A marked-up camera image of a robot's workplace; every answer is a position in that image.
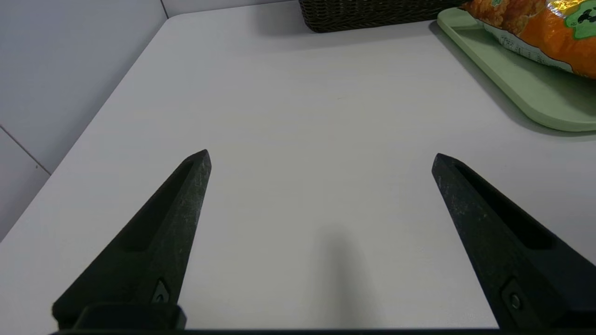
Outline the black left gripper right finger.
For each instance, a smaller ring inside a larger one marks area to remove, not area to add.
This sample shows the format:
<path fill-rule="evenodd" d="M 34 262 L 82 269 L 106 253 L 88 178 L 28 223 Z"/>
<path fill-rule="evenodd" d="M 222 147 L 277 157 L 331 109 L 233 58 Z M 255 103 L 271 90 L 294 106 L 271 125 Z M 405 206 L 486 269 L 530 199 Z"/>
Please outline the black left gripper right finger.
<path fill-rule="evenodd" d="M 462 161 L 432 175 L 500 329 L 595 329 L 594 264 Z"/>

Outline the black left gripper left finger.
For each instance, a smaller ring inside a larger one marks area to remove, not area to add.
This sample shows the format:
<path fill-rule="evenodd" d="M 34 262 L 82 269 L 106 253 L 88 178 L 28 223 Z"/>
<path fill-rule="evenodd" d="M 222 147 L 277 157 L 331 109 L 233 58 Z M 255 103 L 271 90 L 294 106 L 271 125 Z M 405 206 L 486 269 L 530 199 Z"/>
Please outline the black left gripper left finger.
<path fill-rule="evenodd" d="M 53 304 L 59 327 L 184 327 L 178 305 L 211 172 L 190 155 Z"/>

